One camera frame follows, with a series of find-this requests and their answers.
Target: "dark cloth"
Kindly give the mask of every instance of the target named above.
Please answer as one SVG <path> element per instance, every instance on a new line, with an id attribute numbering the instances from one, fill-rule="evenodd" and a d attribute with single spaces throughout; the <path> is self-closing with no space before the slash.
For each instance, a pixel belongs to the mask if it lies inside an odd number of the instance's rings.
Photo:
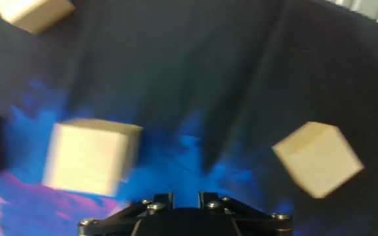
<path id="1" fill-rule="evenodd" d="M 376 22 L 312 0 L 73 3 L 39 36 L 0 19 L 0 115 L 88 109 L 172 140 L 199 112 L 185 132 L 199 138 L 203 173 L 229 153 L 266 196 L 244 200 L 269 211 L 290 199 L 299 235 L 378 235 Z M 33 81 L 62 98 L 27 102 Z M 270 149 L 307 121 L 338 126 L 365 166 L 325 199 L 297 187 Z"/>

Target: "beige cube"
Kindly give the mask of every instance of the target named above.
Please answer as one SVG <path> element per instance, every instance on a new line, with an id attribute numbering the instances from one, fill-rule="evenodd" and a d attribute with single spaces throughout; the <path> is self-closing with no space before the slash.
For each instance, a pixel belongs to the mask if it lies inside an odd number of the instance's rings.
<path id="1" fill-rule="evenodd" d="M 308 122 L 272 149 L 314 198 L 324 198 L 364 167 L 337 127 L 317 122 Z"/>
<path id="2" fill-rule="evenodd" d="M 134 165 L 141 130 L 98 119 L 55 124 L 43 184 L 114 196 L 119 181 Z"/>
<path id="3" fill-rule="evenodd" d="M 68 0 L 0 0 L 0 16 L 30 33 L 40 33 L 74 10 Z"/>

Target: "black fabric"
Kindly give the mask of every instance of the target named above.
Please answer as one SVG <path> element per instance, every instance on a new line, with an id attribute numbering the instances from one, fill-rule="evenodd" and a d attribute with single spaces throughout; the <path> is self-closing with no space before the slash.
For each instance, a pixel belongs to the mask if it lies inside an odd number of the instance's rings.
<path id="1" fill-rule="evenodd" d="M 73 3 L 72 16 L 37 37 L 0 20 L 0 115 L 16 106 L 33 117 L 50 100 L 64 116 L 86 107 L 172 136 L 201 111 L 193 135 L 204 172 L 233 151 L 241 165 L 270 167 L 269 200 L 256 207 L 289 196 L 302 235 L 378 235 L 376 22 L 312 0 Z M 26 106 L 33 79 L 66 99 Z M 338 126 L 366 167 L 320 200 L 270 150 L 307 121 Z"/>

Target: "wooden block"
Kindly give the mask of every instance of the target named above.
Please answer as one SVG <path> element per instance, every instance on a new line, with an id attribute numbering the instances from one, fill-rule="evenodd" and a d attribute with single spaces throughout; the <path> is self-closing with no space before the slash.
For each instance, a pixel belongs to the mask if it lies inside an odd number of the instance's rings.
<path id="1" fill-rule="evenodd" d="M 114 196 L 134 165 L 141 130 L 98 119 L 55 124 L 43 184 Z"/>
<path id="2" fill-rule="evenodd" d="M 30 33 L 41 33 L 74 10 L 68 0 L 0 0 L 0 16 Z"/>
<path id="3" fill-rule="evenodd" d="M 337 127 L 317 122 L 308 122 L 272 149 L 314 198 L 330 194 L 364 167 Z"/>

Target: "screw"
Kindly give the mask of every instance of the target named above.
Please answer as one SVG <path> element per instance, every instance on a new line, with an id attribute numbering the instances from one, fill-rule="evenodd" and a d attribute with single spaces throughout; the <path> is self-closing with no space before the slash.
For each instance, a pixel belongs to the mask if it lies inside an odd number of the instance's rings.
<path id="1" fill-rule="evenodd" d="M 207 208 L 209 209 L 217 209 L 221 206 L 221 203 L 219 201 L 210 201 L 207 203 Z"/>
<path id="2" fill-rule="evenodd" d="M 97 219 L 94 219 L 94 218 L 86 218 L 82 221 L 80 221 L 80 224 L 82 224 L 83 226 L 89 226 L 89 225 L 92 225 L 92 224 L 98 224 L 100 222 L 100 220 L 97 220 Z"/>
<path id="3" fill-rule="evenodd" d="M 144 204 L 144 205 L 148 205 L 148 204 L 152 203 L 152 200 L 144 199 L 144 200 L 141 201 L 141 203 Z"/>
<path id="4" fill-rule="evenodd" d="M 152 203 L 152 204 L 147 206 L 148 210 L 161 210 L 163 208 L 165 208 L 164 203 Z"/>
<path id="5" fill-rule="evenodd" d="M 230 198 L 230 197 L 221 197 L 221 200 L 222 200 L 222 201 L 230 201 L 231 198 Z"/>
<path id="6" fill-rule="evenodd" d="M 272 217 L 277 220 L 288 220 L 291 216 L 285 213 L 273 213 Z"/>

